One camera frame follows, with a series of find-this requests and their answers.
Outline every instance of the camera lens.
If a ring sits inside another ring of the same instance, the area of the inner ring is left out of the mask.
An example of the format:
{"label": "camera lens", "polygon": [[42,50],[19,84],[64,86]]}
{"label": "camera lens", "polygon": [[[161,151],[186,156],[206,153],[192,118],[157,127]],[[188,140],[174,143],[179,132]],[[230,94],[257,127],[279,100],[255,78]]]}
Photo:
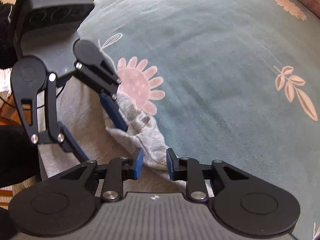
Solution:
{"label": "camera lens", "polygon": [[72,17],[81,17],[86,12],[87,12],[87,10],[85,8],[73,8],[73,9],[71,9],[70,14],[72,15]]}
{"label": "camera lens", "polygon": [[44,20],[46,16],[47,13],[45,11],[36,12],[33,15],[31,15],[29,22],[32,25],[38,25]]}
{"label": "camera lens", "polygon": [[60,21],[64,19],[69,13],[70,13],[70,8],[68,7],[59,8],[52,13],[51,19],[54,21]]}

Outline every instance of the black fuzzy fabric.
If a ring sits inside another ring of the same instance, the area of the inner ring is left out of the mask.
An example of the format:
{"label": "black fuzzy fabric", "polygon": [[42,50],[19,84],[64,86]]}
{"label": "black fuzzy fabric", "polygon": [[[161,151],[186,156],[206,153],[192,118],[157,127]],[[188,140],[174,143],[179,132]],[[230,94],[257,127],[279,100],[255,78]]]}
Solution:
{"label": "black fuzzy fabric", "polygon": [[18,60],[14,48],[8,46],[8,16],[12,6],[14,5],[0,2],[0,69],[13,67]]}
{"label": "black fuzzy fabric", "polygon": [[38,147],[22,126],[0,126],[0,188],[40,174]]}

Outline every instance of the floral bedspread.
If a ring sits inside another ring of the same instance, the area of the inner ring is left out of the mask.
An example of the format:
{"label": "floral bedspread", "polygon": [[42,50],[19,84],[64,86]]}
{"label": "floral bedspread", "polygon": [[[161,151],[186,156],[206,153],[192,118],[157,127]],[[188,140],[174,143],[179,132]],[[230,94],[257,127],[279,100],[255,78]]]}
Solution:
{"label": "floral bedspread", "polygon": [[320,20],[297,0],[95,0],[80,26],[165,142],[222,159],[299,200],[320,223]]}

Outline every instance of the pink flower print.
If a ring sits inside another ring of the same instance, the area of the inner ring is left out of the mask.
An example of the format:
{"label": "pink flower print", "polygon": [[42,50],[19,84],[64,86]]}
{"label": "pink flower print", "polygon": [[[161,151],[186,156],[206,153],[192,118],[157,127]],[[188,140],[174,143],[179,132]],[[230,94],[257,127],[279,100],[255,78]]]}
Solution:
{"label": "pink flower print", "polygon": [[125,58],[121,58],[117,66],[117,75],[121,79],[119,90],[125,92],[147,114],[155,115],[156,106],[150,100],[161,100],[165,93],[162,90],[151,90],[163,83],[162,77],[150,79],[157,72],[157,67],[152,66],[143,71],[148,60],[143,59],[137,65],[137,57],[132,57],[126,65]]}

